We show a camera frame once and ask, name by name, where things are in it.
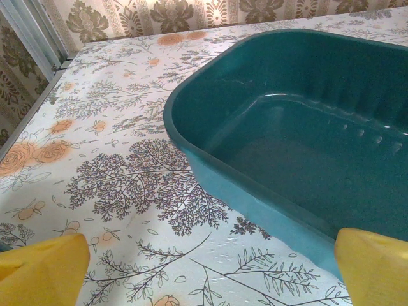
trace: floral tablecloth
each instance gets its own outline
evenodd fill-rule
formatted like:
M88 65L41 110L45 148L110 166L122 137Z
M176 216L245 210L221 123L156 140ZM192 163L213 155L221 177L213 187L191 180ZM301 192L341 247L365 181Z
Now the floral tablecloth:
M83 233L91 263L78 305L351 304L335 277L205 193L165 133L163 106L254 33L408 45L407 20L395 8L86 45L0 164L0 239Z

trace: metal frame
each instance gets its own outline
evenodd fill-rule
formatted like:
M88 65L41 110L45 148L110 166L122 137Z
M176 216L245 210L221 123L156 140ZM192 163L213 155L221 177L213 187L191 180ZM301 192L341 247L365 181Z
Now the metal frame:
M5 157L7 152L10 150L10 148L13 146L13 144L16 142L16 140L20 136L20 134L26 128L27 124L31 121L31 119L34 117L36 112L40 109L40 107L43 104L44 100L47 98L48 94L54 88L54 86L57 84L57 82L62 77L64 72L65 72L64 70L59 70L59 71L56 72L55 77L51 80L49 85L45 88L45 90L43 91L41 96L39 96L37 101L34 103L34 105L28 111L27 115L25 115L23 120L21 120L20 124L16 127L14 132L10 135L7 142L1 147L1 149L0 149L0 161Z
M38 0L0 0L0 10L50 82L68 52Z

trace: beige patterned wallpaper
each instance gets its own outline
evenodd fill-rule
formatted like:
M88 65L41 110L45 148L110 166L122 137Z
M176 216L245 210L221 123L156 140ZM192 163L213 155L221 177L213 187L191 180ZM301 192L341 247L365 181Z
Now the beige patterned wallpaper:
M48 85L0 12L0 147Z
M88 41L379 10L408 0L40 0L68 50Z

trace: yellow object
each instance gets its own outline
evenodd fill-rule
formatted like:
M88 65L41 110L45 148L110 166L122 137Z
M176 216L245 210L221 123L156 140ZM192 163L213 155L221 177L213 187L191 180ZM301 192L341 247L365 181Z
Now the yellow object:
M74 306L88 264L82 234L0 253L0 305Z
M335 254L353 306L408 305L408 242L344 228Z

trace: plastic basin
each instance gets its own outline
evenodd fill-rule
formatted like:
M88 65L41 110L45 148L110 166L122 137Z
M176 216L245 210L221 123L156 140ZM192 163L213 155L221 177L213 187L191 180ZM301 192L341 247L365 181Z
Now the plastic basin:
M181 83L164 124L207 192L340 278L340 228L408 240L407 49L257 34Z

